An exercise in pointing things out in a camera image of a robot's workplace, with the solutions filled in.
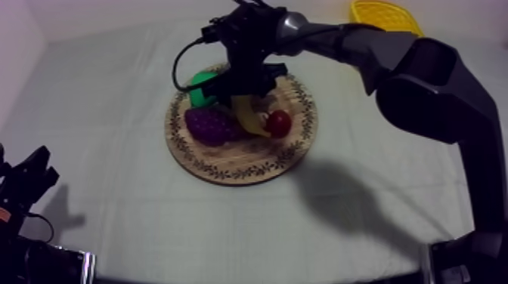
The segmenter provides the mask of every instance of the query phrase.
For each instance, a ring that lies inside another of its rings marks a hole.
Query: white table surface
[[[456,146],[393,127],[353,68],[313,54],[270,58],[287,63],[317,104],[316,141],[293,173],[241,188],[188,174],[167,149],[163,121],[172,60],[203,24],[50,45],[0,141],[11,163],[41,145],[51,151],[61,177],[33,211],[54,223],[54,243],[96,253],[99,274],[120,279],[336,283],[415,270],[421,245],[472,229]],[[506,52],[464,52],[508,105],[498,79],[508,74]],[[182,81],[225,51],[186,55]],[[23,233],[45,237],[44,228],[30,223]]]

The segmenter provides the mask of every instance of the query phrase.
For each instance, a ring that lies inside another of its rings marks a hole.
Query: red fruit
[[[266,120],[265,130],[273,138],[285,137],[291,130],[291,117],[283,110],[275,110]]]

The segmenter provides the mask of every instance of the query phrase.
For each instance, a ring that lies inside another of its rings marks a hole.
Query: round wooden tray
[[[224,64],[206,71],[220,73]],[[293,119],[290,133],[282,139],[256,137],[207,147],[194,140],[185,125],[191,107],[188,94],[178,92],[169,104],[164,122],[166,143],[176,161],[206,181],[223,185],[247,185],[270,180],[295,165],[308,151],[318,129],[312,96],[293,75],[277,78],[277,87],[254,103],[255,111],[285,110]]]

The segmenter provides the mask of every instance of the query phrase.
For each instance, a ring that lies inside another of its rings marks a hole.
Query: yellow plastic tray
[[[355,0],[351,3],[349,16],[353,23],[368,23],[387,31],[405,31],[423,36],[411,13],[392,3]]]

